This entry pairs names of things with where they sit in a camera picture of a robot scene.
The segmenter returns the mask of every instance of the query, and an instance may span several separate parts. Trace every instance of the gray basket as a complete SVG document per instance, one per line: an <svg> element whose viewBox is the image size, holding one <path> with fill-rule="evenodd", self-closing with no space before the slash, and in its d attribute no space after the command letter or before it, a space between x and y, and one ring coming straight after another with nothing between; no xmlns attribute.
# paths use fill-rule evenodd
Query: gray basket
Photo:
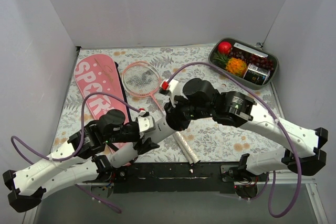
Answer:
<svg viewBox="0 0 336 224"><path fill-rule="evenodd" d="M278 71L278 68L279 68L279 60L277 57L275 57L274 55L271 55L267 52L264 52L264 51L261 51L260 49L256 48L256 47L253 47L249 44L246 44L244 42L241 42L239 40L236 40L236 39L232 39L232 38L224 38L222 39L220 42L217 43L217 45L212 49L210 55L209 55L209 62L213 65L216 65L216 61L214 60L215 59L215 52L218 51L218 45L219 43L221 42L229 42L232 46L237 42L241 45L244 45L248 48L251 48L255 51L258 51L258 52L261 52L261 53L264 53L264 54L267 54L268 55L268 59L272 60L273 61L273 67L274 67L274 72L270 75L270 77L267 79L267 81L263 84L263 85L257 85L257 84L254 84L252 82L249 82L247 80L244 80L243 78L241 77L238 77L238 76L235 76L234 74L231 74L229 73L228 71L224 70L224 72L226 72L228 75L232 76L235 80L239 81L241 84L243 84L244 86L250 88L250 89L253 89L253 90L259 90L267 85L270 84L270 82L272 81L273 77L275 76L276 72Z"/></svg>

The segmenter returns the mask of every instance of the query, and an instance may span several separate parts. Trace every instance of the black can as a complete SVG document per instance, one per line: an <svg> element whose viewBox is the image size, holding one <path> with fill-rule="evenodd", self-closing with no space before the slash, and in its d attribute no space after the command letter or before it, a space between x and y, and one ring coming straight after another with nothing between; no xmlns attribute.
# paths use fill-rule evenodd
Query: black can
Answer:
<svg viewBox="0 0 336 224"><path fill-rule="evenodd" d="M269 70L258 68L253 64L249 64L244 73L243 79L252 82L256 85L263 85L270 75Z"/></svg>

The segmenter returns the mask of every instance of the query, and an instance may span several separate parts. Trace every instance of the red apple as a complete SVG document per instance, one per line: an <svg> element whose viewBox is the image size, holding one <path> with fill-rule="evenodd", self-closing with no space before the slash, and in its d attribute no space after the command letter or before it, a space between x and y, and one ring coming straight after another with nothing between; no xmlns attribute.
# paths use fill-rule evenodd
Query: red apple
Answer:
<svg viewBox="0 0 336 224"><path fill-rule="evenodd" d="M218 52L228 55L231 52L231 44L229 42L221 42L218 45Z"/></svg>

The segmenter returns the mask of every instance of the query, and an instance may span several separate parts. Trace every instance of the floral pattern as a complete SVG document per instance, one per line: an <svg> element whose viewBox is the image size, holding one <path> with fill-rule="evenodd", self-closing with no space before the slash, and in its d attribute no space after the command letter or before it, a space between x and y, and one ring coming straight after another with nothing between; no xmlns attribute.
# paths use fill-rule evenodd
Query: floral pattern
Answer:
<svg viewBox="0 0 336 224"><path fill-rule="evenodd" d="M193 61L208 61L211 46L201 47L173 47L173 48L138 48L138 49L82 49L78 56L78 61L93 54L109 55L119 64L119 71L122 72L130 63L144 60L152 64L160 73L161 77L167 79L182 65ZM191 78L201 78L208 80L220 92L239 91L247 94L246 91L236 86L224 76L212 71L206 66L190 66L186 71L180 72L176 78L182 83L186 83ZM256 92L273 111L279 115L277 104L271 86L266 86ZM157 120L162 115L157 109L153 100L138 99L128 95L128 103L136 108L145 108ZM168 97L155 94L158 102L164 104ZM61 119L59 121L56 137L53 144L55 150L69 136L80 130L80 109L83 97L72 77L69 91L65 100ZM131 111L132 118L136 113ZM92 116L85 108L85 123L92 120ZM236 129L234 127L217 124L212 119L201 119L192 121L187 130L182 132L190 147L202 161L238 161L244 153L259 153L274 150L278 144L261 137L258 134ZM111 155L108 148L104 155ZM172 137L168 137L160 143L160 148L141 155L137 162L187 162L181 149Z"/></svg>

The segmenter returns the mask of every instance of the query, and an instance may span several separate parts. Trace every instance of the white wall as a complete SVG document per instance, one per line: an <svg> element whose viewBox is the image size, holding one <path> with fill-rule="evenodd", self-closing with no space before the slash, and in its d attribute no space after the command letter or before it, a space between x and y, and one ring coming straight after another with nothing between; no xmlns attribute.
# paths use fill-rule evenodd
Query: white wall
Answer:
<svg viewBox="0 0 336 224"><path fill-rule="evenodd" d="M49 0L0 0L1 173L28 166L10 143L13 134L50 151L75 51ZM0 183L0 222L21 223L8 193Z"/></svg>
<svg viewBox="0 0 336 224"><path fill-rule="evenodd" d="M317 174L330 223L336 223L336 0L286 0L266 39L279 57L275 85L287 119L329 130L327 166Z"/></svg>
<svg viewBox="0 0 336 224"><path fill-rule="evenodd" d="M285 0L51 0L76 46L264 41Z"/></svg>

